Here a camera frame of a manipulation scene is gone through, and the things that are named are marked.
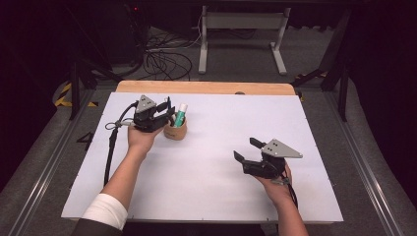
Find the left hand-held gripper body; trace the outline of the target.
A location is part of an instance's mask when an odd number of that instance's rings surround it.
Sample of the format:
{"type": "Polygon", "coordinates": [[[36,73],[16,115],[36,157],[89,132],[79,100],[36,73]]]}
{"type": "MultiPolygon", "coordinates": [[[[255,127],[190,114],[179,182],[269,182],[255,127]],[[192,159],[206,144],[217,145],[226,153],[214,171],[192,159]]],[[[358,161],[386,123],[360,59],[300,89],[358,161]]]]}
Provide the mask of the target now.
{"type": "Polygon", "coordinates": [[[166,110],[158,113],[157,105],[144,94],[140,97],[134,113],[134,124],[138,130],[151,133],[166,125],[164,118],[166,110]]]}

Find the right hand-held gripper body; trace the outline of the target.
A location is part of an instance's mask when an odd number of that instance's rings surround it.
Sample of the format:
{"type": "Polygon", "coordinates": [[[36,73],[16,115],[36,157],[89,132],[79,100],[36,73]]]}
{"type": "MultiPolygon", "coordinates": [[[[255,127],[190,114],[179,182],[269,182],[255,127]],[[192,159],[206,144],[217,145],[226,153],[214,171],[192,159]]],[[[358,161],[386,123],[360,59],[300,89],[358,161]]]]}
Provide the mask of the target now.
{"type": "Polygon", "coordinates": [[[283,142],[272,139],[262,148],[262,159],[253,161],[245,159],[242,163],[243,172],[265,179],[276,179],[285,170],[286,158],[302,158],[303,154],[283,142]]]}

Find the green and white tube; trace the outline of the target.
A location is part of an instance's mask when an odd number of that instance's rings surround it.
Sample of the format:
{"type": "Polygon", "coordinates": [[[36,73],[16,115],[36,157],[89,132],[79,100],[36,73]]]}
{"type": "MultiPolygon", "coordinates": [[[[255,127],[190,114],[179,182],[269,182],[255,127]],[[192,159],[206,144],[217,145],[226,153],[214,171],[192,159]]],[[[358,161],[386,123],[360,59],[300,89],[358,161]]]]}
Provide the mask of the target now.
{"type": "Polygon", "coordinates": [[[188,109],[188,105],[185,103],[181,103],[179,109],[176,113],[176,118],[174,121],[174,127],[178,128],[181,127],[184,123],[186,112],[188,109]]]}

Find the tan pen holder with bear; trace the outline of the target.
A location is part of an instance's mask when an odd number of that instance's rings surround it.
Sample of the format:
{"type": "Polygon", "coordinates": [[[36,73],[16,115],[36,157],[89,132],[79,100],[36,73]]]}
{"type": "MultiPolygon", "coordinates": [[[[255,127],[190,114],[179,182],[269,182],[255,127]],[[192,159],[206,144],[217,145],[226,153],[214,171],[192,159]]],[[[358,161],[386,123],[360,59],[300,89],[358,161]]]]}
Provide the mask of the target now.
{"type": "Polygon", "coordinates": [[[173,114],[168,120],[168,123],[164,126],[163,134],[167,139],[174,141],[181,141],[187,134],[187,120],[184,119],[183,123],[179,127],[175,127],[176,114],[173,114]]]}

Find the person's left hand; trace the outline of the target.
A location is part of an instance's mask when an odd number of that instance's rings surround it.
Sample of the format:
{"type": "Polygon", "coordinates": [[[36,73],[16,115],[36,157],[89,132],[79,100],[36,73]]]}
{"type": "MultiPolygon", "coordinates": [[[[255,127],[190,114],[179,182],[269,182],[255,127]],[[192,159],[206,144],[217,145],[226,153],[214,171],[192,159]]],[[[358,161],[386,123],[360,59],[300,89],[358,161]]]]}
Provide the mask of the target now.
{"type": "Polygon", "coordinates": [[[136,128],[128,129],[128,150],[135,154],[147,154],[153,146],[156,136],[162,131],[158,129],[151,133],[139,131],[136,128]]]}

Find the person's right hand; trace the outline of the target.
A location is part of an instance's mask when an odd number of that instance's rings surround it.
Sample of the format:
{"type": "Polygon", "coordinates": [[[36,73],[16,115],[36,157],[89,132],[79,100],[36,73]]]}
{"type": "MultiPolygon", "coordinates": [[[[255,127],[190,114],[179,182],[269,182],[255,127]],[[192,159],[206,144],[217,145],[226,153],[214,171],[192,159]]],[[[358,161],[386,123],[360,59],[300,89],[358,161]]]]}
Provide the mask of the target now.
{"type": "Polygon", "coordinates": [[[268,197],[276,207],[292,203],[292,197],[286,185],[274,184],[270,179],[262,177],[256,177],[256,179],[263,185],[268,197]]]}

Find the white table mat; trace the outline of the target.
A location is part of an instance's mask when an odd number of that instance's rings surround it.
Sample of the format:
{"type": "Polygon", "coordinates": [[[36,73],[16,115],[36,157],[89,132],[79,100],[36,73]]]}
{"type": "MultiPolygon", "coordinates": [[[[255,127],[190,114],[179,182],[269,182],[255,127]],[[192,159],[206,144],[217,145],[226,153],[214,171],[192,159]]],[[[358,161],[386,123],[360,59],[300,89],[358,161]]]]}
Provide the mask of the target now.
{"type": "Polygon", "coordinates": [[[243,172],[239,152],[258,161],[250,145],[278,139],[301,153],[288,159],[299,211],[307,223],[343,216],[308,120],[295,95],[185,94],[187,134],[182,141],[159,135],[142,164],[129,220],[148,222],[258,223],[277,219],[262,185],[243,172]]]}

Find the black metal stand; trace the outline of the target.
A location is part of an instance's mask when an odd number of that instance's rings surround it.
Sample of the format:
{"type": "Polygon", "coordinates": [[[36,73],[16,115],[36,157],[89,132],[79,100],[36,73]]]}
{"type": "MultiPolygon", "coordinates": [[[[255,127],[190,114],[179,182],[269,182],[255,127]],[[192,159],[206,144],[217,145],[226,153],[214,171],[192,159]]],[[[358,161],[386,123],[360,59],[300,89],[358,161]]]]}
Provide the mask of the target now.
{"type": "Polygon", "coordinates": [[[116,74],[110,72],[102,66],[84,58],[75,59],[70,67],[70,83],[71,83],[71,102],[72,111],[70,119],[74,120],[81,110],[81,97],[80,97],[80,83],[84,85],[86,89],[95,89],[97,81],[93,76],[93,71],[97,71],[100,75],[120,83],[122,78],[116,74]]]}
{"type": "Polygon", "coordinates": [[[351,10],[345,10],[343,12],[319,68],[307,75],[298,75],[295,81],[291,83],[294,88],[297,88],[309,82],[311,79],[318,78],[321,74],[327,73],[321,83],[321,89],[322,91],[332,91],[336,85],[339,85],[337,112],[343,122],[347,121],[345,111],[348,90],[348,67],[346,65],[346,56],[341,51],[341,47],[350,15],[351,10]]]}

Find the black computer tower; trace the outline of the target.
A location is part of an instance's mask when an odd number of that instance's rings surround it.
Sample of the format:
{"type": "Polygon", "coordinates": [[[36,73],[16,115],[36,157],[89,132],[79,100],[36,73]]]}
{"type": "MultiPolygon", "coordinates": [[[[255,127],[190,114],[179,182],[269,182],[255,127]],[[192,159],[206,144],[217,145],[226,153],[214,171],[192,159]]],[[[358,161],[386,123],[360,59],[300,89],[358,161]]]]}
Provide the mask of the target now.
{"type": "Polygon", "coordinates": [[[141,66],[144,62],[144,28],[136,5],[110,5],[109,58],[115,65],[141,66]]]}

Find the white shirt sleeve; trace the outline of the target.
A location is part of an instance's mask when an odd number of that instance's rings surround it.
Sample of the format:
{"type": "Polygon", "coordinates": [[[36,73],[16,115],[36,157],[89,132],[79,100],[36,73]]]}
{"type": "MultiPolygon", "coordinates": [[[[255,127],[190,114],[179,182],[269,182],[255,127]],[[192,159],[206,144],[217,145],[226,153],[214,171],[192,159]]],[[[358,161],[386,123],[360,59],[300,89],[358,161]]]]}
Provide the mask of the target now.
{"type": "Polygon", "coordinates": [[[82,219],[97,221],[122,230],[127,216],[127,210],[116,198],[98,194],[84,212],[82,219]]]}

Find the dark jacket sleeve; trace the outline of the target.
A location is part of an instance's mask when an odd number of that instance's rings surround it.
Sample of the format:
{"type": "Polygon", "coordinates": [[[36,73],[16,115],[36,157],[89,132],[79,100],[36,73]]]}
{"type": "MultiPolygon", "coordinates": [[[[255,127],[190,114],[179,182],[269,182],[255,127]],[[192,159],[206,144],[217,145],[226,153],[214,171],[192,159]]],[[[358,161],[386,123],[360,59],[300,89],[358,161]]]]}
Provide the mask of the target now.
{"type": "Polygon", "coordinates": [[[122,231],[102,222],[81,218],[71,236],[122,236],[122,231]]]}

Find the aluminium floor rail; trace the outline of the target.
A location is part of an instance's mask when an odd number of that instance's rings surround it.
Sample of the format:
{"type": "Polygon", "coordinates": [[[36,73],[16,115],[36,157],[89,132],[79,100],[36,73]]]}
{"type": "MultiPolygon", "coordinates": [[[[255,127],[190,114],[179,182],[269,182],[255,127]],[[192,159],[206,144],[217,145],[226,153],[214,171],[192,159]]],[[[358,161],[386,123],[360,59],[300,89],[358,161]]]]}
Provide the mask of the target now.
{"type": "Polygon", "coordinates": [[[65,129],[62,131],[53,152],[48,157],[48,160],[42,169],[40,176],[34,182],[34,186],[30,190],[30,195],[28,196],[23,208],[20,210],[20,213],[7,236],[23,236],[25,233],[32,219],[32,216],[38,208],[45,192],[48,189],[53,175],[58,168],[58,165],[63,156],[63,152],[66,149],[68,142],[74,130],[76,129],[76,126],[83,112],[86,110],[93,94],[93,89],[87,89],[82,95],[79,111],[76,113],[72,120],[68,120],[66,122],[65,129]]]}
{"type": "Polygon", "coordinates": [[[387,198],[373,173],[371,166],[359,149],[356,140],[352,134],[349,124],[342,120],[338,113],[337,101],[331,93],[325,92],[324,97],[328,106],[340,127],[344,139],[347,141],[348,149],[352,161],[358,171],[358,174],[364,184],[365,190],[370,201],[380,219],[380,222],[387,236],[404,236],[403,231],[395,219],[393,212],[387,202],[387,198]]]}

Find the white metal frame desk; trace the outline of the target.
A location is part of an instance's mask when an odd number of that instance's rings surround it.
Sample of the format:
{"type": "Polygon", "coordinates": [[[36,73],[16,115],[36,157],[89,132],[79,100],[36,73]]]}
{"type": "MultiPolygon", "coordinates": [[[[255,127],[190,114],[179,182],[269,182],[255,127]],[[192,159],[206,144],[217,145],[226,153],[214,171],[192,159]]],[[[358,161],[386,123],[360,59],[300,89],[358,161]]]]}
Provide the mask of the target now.
{"type": "Polygon", "coordinates": [[[204,74],[208,63],[208,30],[277,30],[277,39],[269,44],[278,73],[287,74],[281,53],[280,45],[283,40],[290,8],[279,13],[229,13],[209,12],[208,6],[202,7],[200,24],[200,61],[198,72],[204,74]]]}

